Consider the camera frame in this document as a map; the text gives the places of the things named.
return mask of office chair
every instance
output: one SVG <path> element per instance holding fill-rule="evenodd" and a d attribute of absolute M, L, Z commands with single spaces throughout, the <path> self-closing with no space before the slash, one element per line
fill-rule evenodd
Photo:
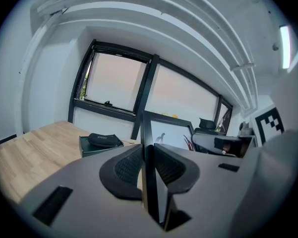
<path fill-rule="evenodd" d="M 196 128 L 194 131 L 195 133 L 200 134 L 218 135 L 215 129 L 216 124 L 213 121 L 200 118 L 199 128 Z M 209 151 L 206 148 L 197 144 L 195 145 L 195 149 L 200 153 L 209 153 Z"/>
<path fill-rule="evenodd" d="M 218 135 L 215 131 L 216 124 L 213 121 L 200 118 L 199 128 L 196 128 L 195 133 Z"/>

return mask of black window frame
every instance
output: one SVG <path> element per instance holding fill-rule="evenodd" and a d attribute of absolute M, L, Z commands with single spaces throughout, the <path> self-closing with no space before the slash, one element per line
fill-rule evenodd
<path fill-rule="evenodd" d="M 227 127 L 226 132 L 225 132 L 225 133 L 217 132 L 217 133 L 220 134 L 220 135 L 224 135 L 224 136 L 226 136 L 227 131 L 228 131 L 228 128 L 229 128 L 229 125 L 230 125 L 230 121 L 231 121 L 231 119 L 232 119 L 233 106 L 232 106 L 228 101 L 226 101 L 225 99 L 223 99 L 222 97 L 219 99 L 219 101 L 218 101 L 218 105 L 217 105 L 217 108 L 219 108 L 219 111 L 218 111 L 218 113 L 216 112 L 216 114 L 218 114 L 218 116 L 217 116 L 217 120 L 216 120 L 216 122 L 215 122 L 215 124 L 216 124 L 216 129 L 217 129 L 217 122 L 218 122 L 219 113 L 220 113 L 220 109 L 221 109 L 222 105 L 224 105 L 224 106 L 227 108 L 226 113 L 230 113 L 230 116 L 229 116 L 228 127 Z"/>
<path fill-rule="evenodd" d="M 119 107 L 109 106 L 104 103 L 99 103 L 91 100 L 80 100 L 80 92 L 82 90 L 82 87 L 84 86 L 84 80 L 85 75 L 87 73 L 88 65 L 90 62 L 93 61 L 97 53 L 109 54 L 147 63 L 132 111 L 125 110 Z M 191 81 L 197 83 L 199 86 L 203 87 L 204 89 L 215 95 L 215 97 L 218 97 L 216 113 L 214 117 L 215 124 L 217 124 L 218 122 L 221 104 L 224 104 L 229 110 L 233 109 L 233 106 L 228 101 L 226 101 L 222 95 L 217 93 L 212 87 L 207 85 L 205 82 L 203 82 L 193 74 L 187 72 L 186 70 L 172 64 L 169 61 L 161 59 L 157 54 L 152 55 L 130 47 L 107 42 L 99 42 L 96 39 L 94 39 L 91 42 L 80 64 L 73 84 L 73 89 L 70 96 L 68 108 L 68 121 L 73 123 L 75 107 L 84 110 L 89 110 L 109 117 L 131 121 L 134 122 L 131 139 L 136 139 L 140 129 L 141 114 L 142 112 L 144 112 L 158 64 L 190 79 Z M 88 84 L 89 75 L 86 79 L 86 88 Z"/>

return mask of black bag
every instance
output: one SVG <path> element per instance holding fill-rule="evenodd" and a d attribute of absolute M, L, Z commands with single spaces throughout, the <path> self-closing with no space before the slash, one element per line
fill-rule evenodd
<path fill-rule="evenodd" d="M 100 135 L 91 133 L 87 139 L 90 144 L 104 148 L 114 148 L 120 143 L 120 140 L 116 135 Z"/>

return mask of framed picture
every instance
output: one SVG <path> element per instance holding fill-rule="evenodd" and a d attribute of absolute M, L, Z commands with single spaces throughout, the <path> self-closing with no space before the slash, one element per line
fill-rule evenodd
<path fill-rule="evenodd" d="M 140 126 L 143 127 L 141 143 L 144 145 L 160 143 L 195 151 L 192 143 L 194 130 L 190 121 L 144 111 Z"/>
<path fill-rule="evenodd" d="M 262 146 L 270 138 L 281 135 L 284 132 L 281 117 L 275 106 L 256 112 L 250 117 L 250 120 L 258 146 Z"/>
<path fill-rule="evenodd" d="M 144 146 L 143 205 L 158 223 L 164 220 L 167 203 L 167 187 L 154 164 L 155 143 L 168 144 L 185 150 L 195 151 L 192 143 L 193 126 L 190 121 L 168 117 L 148 111 L 142 113 L 140 122 L 141 144 Z"/>

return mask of wooden tabletop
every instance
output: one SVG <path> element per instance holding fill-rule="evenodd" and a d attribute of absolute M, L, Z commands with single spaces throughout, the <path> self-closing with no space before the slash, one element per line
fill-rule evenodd
<path fill-rule="evenodd" d="M 78 138 L 89 134 L 67 121 L 60 121 L 1 144 L 0 188 L 3 194 L 18 203 L 45 178 L 80 159 Z M 131 139 L 122 141 L 124 146 L 139 143 Z"/>

